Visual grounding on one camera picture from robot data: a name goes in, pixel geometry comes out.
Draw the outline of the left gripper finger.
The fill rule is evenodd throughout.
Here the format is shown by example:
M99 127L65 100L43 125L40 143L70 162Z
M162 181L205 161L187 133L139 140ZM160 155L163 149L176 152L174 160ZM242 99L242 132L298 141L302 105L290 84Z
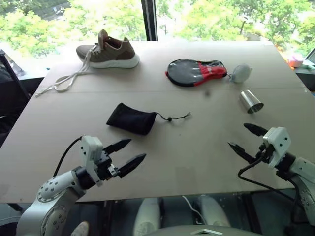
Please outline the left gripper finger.
M121 166L118 169L119 171L118 176L120 178L123 178L126 175L128 175L130 172L132 172L141 164L141 162L145 159L145 157L146 157L146 154L143 153L128 160L123 166Z
M117 152L121 149L123 149L129 142L131 141L130 138L128 139L122 139L114 144L111 144L107 147L104 147L103 148L103 151L106 153L106 154L112 154L114 152Z

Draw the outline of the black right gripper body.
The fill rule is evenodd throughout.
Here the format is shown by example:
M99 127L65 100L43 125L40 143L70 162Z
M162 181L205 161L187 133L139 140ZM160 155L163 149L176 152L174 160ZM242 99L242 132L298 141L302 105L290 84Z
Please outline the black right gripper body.
M261 144L258 149L259 151L255 155L255 161L270 163L270 159L273 156L273 145Z

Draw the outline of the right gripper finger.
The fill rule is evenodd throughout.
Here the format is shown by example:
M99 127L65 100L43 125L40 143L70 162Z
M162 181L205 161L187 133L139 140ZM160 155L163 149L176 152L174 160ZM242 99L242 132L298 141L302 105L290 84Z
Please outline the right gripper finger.
M268 132L267 129L251 123L244 123L243 126L256 136L264 136Z
M246 153L245 150L239 145L233 142L228 142L228 144L237 155L246 160L248 163L253 163L255 161L255 158Z

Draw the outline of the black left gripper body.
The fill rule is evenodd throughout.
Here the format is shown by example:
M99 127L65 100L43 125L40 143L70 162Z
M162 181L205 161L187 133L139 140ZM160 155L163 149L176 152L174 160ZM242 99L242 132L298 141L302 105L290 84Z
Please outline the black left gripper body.
M100 159L96 165L96 173L102 181L109 180L120 175L119 169L112 164L112 159L104 150L102 151Z

